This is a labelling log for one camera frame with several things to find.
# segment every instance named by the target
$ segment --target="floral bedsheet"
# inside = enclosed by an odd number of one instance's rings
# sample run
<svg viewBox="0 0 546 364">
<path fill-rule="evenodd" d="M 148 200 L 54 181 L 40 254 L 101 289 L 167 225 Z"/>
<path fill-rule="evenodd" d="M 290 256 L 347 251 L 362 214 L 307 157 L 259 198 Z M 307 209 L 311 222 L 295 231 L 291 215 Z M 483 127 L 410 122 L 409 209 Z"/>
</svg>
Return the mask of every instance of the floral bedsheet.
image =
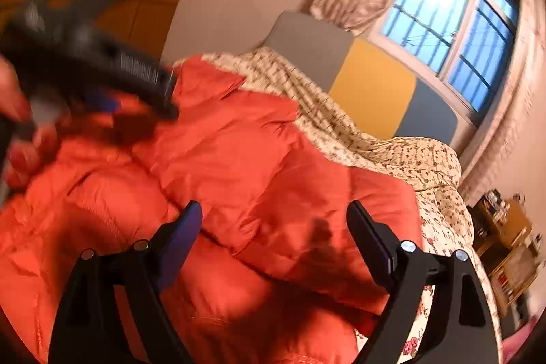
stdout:
<svg viewBox="0 0 546 364">
<path fill-rule="evenodd" d="M 361 132 L 328 94 L 282 55 L 267 47 L 240 55 L 208 54 L 203 59 L 222 70 L 246 76 L 242 89 L 283 95 L 297 101 L 301 113 L 295 124 L 330 160 L 386 173 L 412 185 L 419 203 L 424 250 L 443 255 L 456 249 L 468 252 L 482 283 L 500 345 L 495 299 L 487 274 L 472 249 L 472 220 L 457 193 L 460 164 L 450 147 L 433 139 L 379 140 Z M 432 286 L 425 287 L 399 362 L 416 355 L 433 294 Z M 356 335 L 361 348 L 367 339 L 358 332 Z M 499 362 L 502 362 L 501 348 L 498 350 Z"/>
</svg>

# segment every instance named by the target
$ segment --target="hand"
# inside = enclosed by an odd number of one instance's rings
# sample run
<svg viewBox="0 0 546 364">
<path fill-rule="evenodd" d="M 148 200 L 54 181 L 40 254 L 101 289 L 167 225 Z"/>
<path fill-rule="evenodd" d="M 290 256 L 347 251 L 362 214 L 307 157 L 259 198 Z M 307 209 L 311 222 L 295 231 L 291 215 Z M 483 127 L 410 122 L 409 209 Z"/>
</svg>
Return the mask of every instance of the hand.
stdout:
<svg viewBox="0 0 546 364">
<path fill-rule="evenodd" d="M 19 87 L 13 66 L 0 55 L 0 113 L 14 121 L 32 117 L 31 108 Z M 24 189 L 58 147 L 57 131 L 53 124 L 43 125 L 32 142 L 15 140 L 8 149 L 4 178 L 13 190 Z"/>
</svg>

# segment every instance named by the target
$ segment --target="gray headboard panel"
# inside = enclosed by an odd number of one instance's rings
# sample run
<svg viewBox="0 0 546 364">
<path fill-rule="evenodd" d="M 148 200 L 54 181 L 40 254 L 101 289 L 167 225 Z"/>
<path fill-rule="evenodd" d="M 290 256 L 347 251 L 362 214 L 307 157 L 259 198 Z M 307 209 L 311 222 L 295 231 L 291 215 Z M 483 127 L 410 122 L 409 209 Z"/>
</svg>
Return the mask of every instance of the gray headboard panel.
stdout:
<svg viewBox="0 0 546 364">
<path fill-rule="evenodd" d="M 282 54 L 324 91 L 329 91 L 353 35 L 303 13 L 282 13 L 264 45 Z"/>
</svg>

